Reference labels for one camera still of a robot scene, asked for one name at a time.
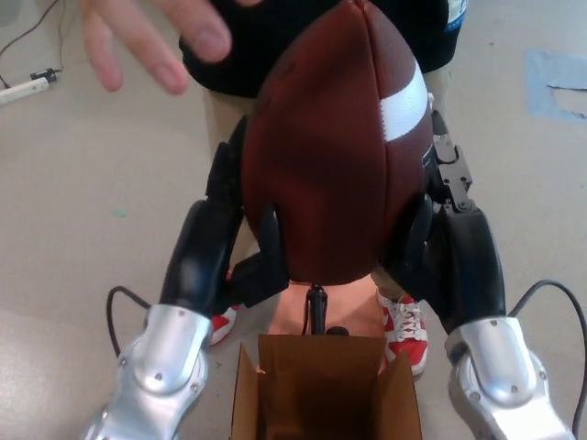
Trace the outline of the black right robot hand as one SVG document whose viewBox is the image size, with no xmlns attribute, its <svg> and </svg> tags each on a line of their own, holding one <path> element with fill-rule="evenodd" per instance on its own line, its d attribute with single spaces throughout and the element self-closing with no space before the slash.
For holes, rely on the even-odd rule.
<svg viewBox="0 0 587 440">
<path fill-rule="evenodd" d="M 404 233 L 384 254 L 385 271 L 427 302 L 447 333 L 505 313 L 504 278 L 485 213 L 468 195 L 472 178 L 441 113 L 423 158 L 425 187 L 404 216 Z"/>
</svg>

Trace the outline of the person's bare hand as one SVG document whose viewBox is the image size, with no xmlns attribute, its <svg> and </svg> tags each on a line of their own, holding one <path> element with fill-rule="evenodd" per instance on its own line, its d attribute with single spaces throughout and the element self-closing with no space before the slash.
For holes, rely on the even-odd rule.
<svg viewBox="0 0 587 440">
<path fill-rule="evenodd" d="M 176 57 L 137 1 L 82 1 L 83 38 L 96 77 L 109 92 L 124 82 L 114 43 L 121 42 L 169 94 L 190 79 L 214 92 L 254 97 L 290 42 L 275 2 L 157 1 L 180 34 Z"/>
</svg>

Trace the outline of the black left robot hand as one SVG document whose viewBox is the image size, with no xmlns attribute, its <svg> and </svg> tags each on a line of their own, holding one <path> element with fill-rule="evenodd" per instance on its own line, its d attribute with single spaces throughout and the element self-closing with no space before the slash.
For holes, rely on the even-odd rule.
<svg viewBox="0 0 587 440">
<path fill-rule="evenodd" d="M 218 145 L 206 198 L 190 208 L 172 252 L 161 289 L 163 304 L 212 317 L 232 305 L 254 306 L 289 285 L 282 231 L 271 205 L 257 229 L 260 251 L 229 267 L 244 220 L 240 165 L 247 122 L 242 117 L 229 140 Z"/>
</svg>

